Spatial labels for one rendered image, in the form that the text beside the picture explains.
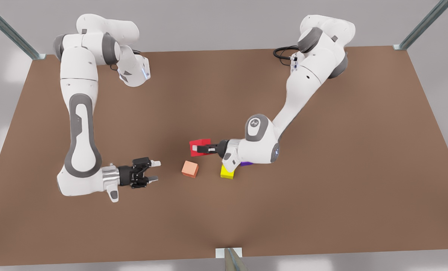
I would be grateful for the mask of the silver frame post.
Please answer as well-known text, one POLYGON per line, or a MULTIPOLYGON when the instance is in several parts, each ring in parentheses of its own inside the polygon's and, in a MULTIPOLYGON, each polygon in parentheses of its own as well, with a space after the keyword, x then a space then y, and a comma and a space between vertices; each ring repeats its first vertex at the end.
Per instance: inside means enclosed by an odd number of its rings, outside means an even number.
POLYGON ((38 53, 5 19, 0 16, 0 31, 4 33, 31 60, 45 60, 46 54, 38 53))
POLYGON ((215 258, 223 258, 225 261, 225 271, 249 271, 244 264, 242 248, 217 248, 215 258))
POLYGON ((414 42, 448 9, 448 0, 439 0, 433 9, 399 44, 394 44, 395 51, 406 51, 414 42))

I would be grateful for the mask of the red wooden cube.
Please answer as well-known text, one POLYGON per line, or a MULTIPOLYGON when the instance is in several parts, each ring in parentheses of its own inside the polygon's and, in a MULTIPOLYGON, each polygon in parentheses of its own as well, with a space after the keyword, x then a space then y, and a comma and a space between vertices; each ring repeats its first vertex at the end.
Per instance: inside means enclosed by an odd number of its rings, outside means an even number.
POLYGON ((208 153, 199 153, 193 149, 193 146, 205 146, 211 144, 211 139, 198 139, 189 142, 191 157, 208 155, 208 153))

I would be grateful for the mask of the orange wooden cube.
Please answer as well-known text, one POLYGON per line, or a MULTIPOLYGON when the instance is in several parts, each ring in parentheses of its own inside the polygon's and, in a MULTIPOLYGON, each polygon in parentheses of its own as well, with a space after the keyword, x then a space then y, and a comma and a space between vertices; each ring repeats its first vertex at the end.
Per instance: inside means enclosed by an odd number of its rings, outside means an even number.
POLYGON ((181 173, 184 176, 195 178, 199 169, 199 165, 191 161, 185 161, 181 173))

